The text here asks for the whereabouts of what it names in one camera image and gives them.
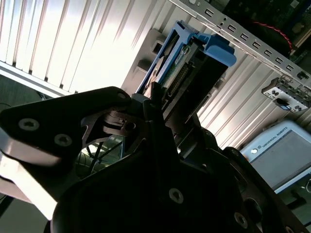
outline metal frame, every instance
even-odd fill
[[[61,97],[71,94],[68,91],[62,90],[44,80],[38,79],[31,74],[28,74],[20,69],[17,69],[5,62],[0,61],[0,75],[10,78],[18,83],[30,87],[36,91],[42,92],[51,97]]]
[[[217,34],[229,40],[244,52],[265,63],[277,73],[289,76],[310,89],[311,75],[309,73],[275,51],[256,36],[252,35],[240,24],[218,11],[206,1],[191,1],[195,2],[195,4],[190,3],[189,0],[169,1],[195,17]],[[299,78],[299,74],[302,72],[307,75],[308,78]]]

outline corrugated metal panel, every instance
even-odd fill
[[[190,17],[165,0],[1,2],[0,61],[71,93],[121,86],[163,7]]]
[[[167,0],[3,0],[0,16],[0,61],[24,77],[15,80],[61,95],[120,87],[151,28],[167,35],[182,19],[211,32]],[[287,115],[260,92],[278,75],[239,49],[236,56],[199,112],[221,147],[238,147]],[[289,117],[311,130],[311,110]]]

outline metal rack rail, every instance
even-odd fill
[[[169,0],[311,96],[311,75],[204,0]]]

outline screw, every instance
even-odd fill
[[[285,229],[287,233],[294,233],[290,227],[286,227]]]
[[[35,131],[39,128],[40,124],[35,119],[24,118],[18,122],[18,126],[25,131]]]
[[[118,93],[118,96],[119,96],[120,98],[122,98],[122,99],[125,99],[125,98],[126,98],[126,96],[125,96],[123,93],[121,93],[121,92]]]
[[[54,138],[54,142],[61,147],[68,147],[72,144],[72,139],[67,134],[58,134]]]
[[[244,229],[247,229],[248,224],[247,224],[245,217],[242,214],[240,214],[239,212],[235,212],[234,218],[236,222],[240,224],[241,227],[243,227]]]
[[[183,194],[177,188],[171,188],[169,190],[170,199],[178,204],[182,204],[184,202]]]

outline red cable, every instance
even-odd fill
[[[283,33],[280,29],[277,29],[276,27],[270,26],[270,25],[265,24],[265,23],[260,23],[260,22],[257,22],[257,21],[254,21],[253,23],[256,23],[256,24],[258,24],[258,25],[260,25],[260,26],[264,26],[264,27],[266,27],[266,28],[273,29],[274,31],[280,33],[280,34],[284,37],[284,39],[287,41],[287,43],[288,43],[288,45],[289,45],[291,51],[293,50],[293,44],[291,43],[291,41],[289,40],[289,38],[287,37],[287,35],[286,35],[285,33]]]

